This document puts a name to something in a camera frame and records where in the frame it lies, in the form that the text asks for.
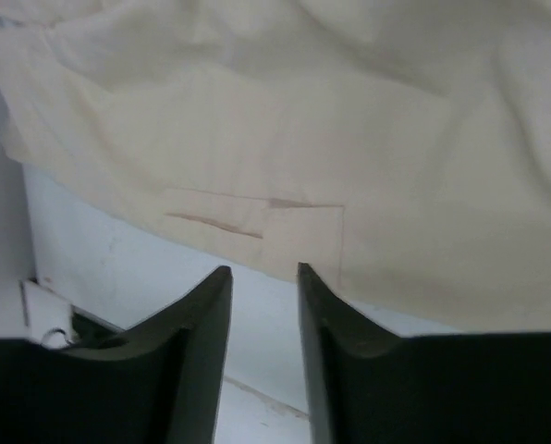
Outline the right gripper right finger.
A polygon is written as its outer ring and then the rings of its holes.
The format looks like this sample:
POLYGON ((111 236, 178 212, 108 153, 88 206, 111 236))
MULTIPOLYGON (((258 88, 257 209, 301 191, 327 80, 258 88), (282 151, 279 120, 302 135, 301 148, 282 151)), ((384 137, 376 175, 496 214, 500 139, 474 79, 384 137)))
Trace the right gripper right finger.
POLYGON ((297 274, 316 443, 551 443, 551 332, 401 337, 297 274))

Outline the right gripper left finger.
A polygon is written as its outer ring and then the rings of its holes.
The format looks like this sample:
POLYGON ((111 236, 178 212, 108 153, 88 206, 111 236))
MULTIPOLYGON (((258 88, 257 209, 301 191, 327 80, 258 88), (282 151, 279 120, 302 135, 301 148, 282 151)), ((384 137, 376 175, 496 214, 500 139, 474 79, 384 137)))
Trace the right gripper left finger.
POLYGON ((210 443, 233 279, 217 267, 182 299, 98 343, 0 339, 0 443, 210 443))

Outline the beige trousers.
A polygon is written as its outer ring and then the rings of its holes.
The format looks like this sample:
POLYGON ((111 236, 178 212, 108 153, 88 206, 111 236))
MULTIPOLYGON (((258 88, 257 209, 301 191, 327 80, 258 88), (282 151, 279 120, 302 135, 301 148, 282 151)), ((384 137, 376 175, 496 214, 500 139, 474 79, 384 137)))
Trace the beige trousers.
POLYGON ((551 330, 551 1, 0 1, 12 159, 149 232, 551 330))

